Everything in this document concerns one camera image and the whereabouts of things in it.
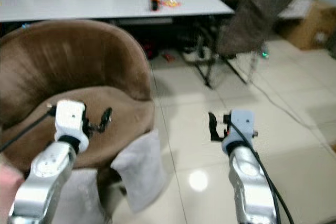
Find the black power cord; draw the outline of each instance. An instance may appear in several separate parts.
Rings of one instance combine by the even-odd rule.
[[[24,128],[19,134],[17,134],[14,138],[7,141],[3,146],[0,147],[0,153],[6,150],[8,147],[10,147],[12,144],[14,144],[20,137],[22,137],[24,134],[26,134],[28,131],[30,131],[32,128],[34,128],[36,125],[38,125],[40,122],[42,122],[45,118],[48,116],[55,116],[56,115],[56,106],[52,106],[50,110],[48,110],[47,113],[45,113],[43,116],[41,116],[39,119],[37,119],[34,123],[30,124],[26,128]]]
[[[274,201],[274,207],[276,209],[276,215],[277,215],[277,224],[281,224],[281,218],[280,218],[280,211],[279,211],[279,206],[278,206],[278,202],[277,202],[277,197],[280,200],[281,205],[283,206],[285,213],[288,217],[289,223],[290,224],[294,224],[293,218],[289,212],[289,209],[284,201],[284,199],[282,198],[281,194],[279,193],[278,189],[276,188],[276,186],[274,185],[273,181],[271,180],[271,178],[269,177],[263,163],[261,162],[259,155],[255,152],[255,150],[253,149],[253,147],[251,146],[251,144],[249,143],[249,141],[246,139],[246,137],[243,135],[243,133],[238,129],[238,127],[230,122],[230,125],[232,125],[232,127],[236,130],[236,132],[239,134],[239,136],[244,140],[244,142],[247,144],[248,148],[251,150],[252,154],[254,155],[254,157],[256,158],[256,160],[258,161],[262,171],[265,174],[267,183],[271,189],[272,192],[272,196],[273,196],[273,201]]]

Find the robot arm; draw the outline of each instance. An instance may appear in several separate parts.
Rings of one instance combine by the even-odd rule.
[[[238,223],[277,224],[274,200],[265,174],[246,142],[232,127],[234,123],[252,145],[252,138],[258,135],[253,129],[254,114],[233,110],[230,115],[224,115],[223,123],[228,125],[224,138],[216,132],[216,117],[212,113],[209,117],[211,140],[222,142],[223,152],[229,156],[229,180],[235,192]]]
[[[57,103],[55,142],[33,160],[30,174],[15,196],[8,223],[51,223],[77,154],[87,149],[93,130],[104,131],[111,111],[111,108],[105,111],[99,126],[92,126],[85,117],[83,103],[68,100]]]

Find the white towel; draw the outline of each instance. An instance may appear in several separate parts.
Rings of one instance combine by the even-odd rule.
[[[112,223],[100,205],[95,169],[73,170],[64,184],[52,224]]]
[[[163,169],[158,130],[132,142],[113,160],[124,182],[128,203],[134,212],[150,205],[160,194],[167,180]]]

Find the brown upholstered chair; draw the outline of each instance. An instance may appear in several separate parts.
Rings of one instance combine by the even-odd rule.
[[[47,103],[83,101],[88,118],[97,123],[110,106],[111,125],[93,136],[75,163],[75,168],[97,168],[106,179],[115,156],[152,130],[149,66],[141,46],[124,30],[89,20],[41,22],[6,35],[0,46],[1,145],[42,116]],[[27,173],[54,133],[54,119],[46,119],[4,155]]]

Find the person's hand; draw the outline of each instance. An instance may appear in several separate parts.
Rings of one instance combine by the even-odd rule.
[[[16,192],[23,182],[24,178],[17,170],[0,164],[0,223],[7,223]]]

